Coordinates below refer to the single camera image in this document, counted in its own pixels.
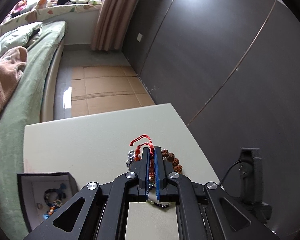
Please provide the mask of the dark bead bracelet green accents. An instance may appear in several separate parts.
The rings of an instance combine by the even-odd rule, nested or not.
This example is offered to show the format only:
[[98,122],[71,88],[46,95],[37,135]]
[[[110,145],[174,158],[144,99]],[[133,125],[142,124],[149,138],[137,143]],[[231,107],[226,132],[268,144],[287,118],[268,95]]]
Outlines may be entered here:
[[170,203],[162,204],[162,203],[158,203],[158,202],[156,202],[156,201],[154,201],[152,199],[147,200],[147,202],[149,204],[153,205],[154,207],[157,207],[157,208],[159,208],[161,210],[165,210],[165,209],[168,209],[168,208],[171,207]]

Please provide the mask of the blue flower jewelry in box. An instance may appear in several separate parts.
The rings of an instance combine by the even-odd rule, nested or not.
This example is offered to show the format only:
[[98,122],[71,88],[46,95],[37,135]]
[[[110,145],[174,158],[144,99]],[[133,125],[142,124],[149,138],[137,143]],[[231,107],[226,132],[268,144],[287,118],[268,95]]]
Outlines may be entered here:
[[44,192],[44,202],[48,207],[46,213],[43,214],[45,220],[62,207],[63,201],[66,199],[66,193],[64,192],[66,188],[66,185],[61,183],[59,188],[50,188]]

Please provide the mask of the black square jewelry box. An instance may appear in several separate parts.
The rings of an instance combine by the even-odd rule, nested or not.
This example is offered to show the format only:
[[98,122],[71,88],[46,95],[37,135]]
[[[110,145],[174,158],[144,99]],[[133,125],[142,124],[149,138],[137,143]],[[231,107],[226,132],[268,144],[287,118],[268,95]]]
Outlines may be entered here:
[[48,219],[78,192],[69,172],[19,173],[17,184],[21,211],[28,232]]

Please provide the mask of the white table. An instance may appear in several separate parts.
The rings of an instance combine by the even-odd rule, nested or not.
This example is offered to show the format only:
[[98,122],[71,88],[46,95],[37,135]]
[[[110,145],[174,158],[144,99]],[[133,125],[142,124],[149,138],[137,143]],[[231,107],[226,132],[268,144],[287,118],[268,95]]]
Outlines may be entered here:
[[140,107],[27,125],[26,173],[69,172],[79,187],[105,184],[127,172],[131,141],[148,135],[155,146],[172,152],[183,175],[205,184],[219,182],[198,143],[170,104]]

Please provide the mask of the dark wardrobe doors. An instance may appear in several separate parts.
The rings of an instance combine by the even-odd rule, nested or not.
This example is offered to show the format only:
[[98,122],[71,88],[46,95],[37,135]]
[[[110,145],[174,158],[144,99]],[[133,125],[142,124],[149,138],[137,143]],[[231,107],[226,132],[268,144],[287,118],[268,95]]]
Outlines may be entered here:
[[261,151],[269,227],[300,230],[300,23],[275,0],[139,0],[122,51],[217,176]]

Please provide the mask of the flattened cardboard on floor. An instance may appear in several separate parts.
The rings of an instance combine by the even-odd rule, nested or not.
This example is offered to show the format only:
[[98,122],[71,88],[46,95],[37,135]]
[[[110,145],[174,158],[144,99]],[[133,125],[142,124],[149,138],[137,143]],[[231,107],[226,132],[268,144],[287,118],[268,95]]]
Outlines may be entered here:
[[80,66],[72,70],[73,117],[154,104],[131,66]]

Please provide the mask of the bed with green sheet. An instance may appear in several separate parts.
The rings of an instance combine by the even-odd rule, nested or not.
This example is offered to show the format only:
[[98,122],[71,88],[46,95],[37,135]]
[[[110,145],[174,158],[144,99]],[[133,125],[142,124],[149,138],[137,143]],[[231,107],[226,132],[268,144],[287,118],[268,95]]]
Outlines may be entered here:
[[17,187],[17,174],[24,170],[24,129],[40,121],[45,80],[65,33],[64,21],[43,23],[40,38],[26,48],[24,73],[0,113],[0,228],[9,239],[28,233]]

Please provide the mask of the pink fleece blanket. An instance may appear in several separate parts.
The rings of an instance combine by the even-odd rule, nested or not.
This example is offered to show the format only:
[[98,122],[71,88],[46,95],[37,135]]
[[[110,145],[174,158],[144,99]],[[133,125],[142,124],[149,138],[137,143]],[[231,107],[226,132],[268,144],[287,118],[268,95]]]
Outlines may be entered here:
[[16,89],[27,65],[27,49],[17,46],[0,58],[0,113]]

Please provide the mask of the right pink curtain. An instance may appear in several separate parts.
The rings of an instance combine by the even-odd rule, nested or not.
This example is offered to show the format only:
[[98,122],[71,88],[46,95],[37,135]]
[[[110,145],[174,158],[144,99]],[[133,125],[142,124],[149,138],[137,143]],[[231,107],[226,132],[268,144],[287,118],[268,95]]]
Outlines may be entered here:
[[91,42],[93,51],[121,50],[139,0],[102,0]]

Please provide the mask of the pale green quilt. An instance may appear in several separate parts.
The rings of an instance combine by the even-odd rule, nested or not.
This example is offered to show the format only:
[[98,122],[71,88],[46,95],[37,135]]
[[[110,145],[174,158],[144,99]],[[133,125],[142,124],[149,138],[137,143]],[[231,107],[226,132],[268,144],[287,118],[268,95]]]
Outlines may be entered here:
[[34,44],[40,38],[42,29],[42,22],[34,22],[8,31],[0,37],[0,56],[11,48],[17,46],[27,48]]

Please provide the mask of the floral window sill cushion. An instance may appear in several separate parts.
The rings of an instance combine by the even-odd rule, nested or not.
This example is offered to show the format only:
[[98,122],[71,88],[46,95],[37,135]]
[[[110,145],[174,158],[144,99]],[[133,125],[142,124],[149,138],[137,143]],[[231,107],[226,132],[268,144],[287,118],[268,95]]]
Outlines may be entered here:
[[93,0],[96,4],[69,4],[58,5],[54,7],[46,7],[38,10],[31,10],[26,13],[10,18],[0,25],[0,33],[6,33],[18,26],[30,24],[33,22],[43,22],[49,18],[56,17],[67,13],[82,13],[88,11],[100,10],[102,2],[100,0]]

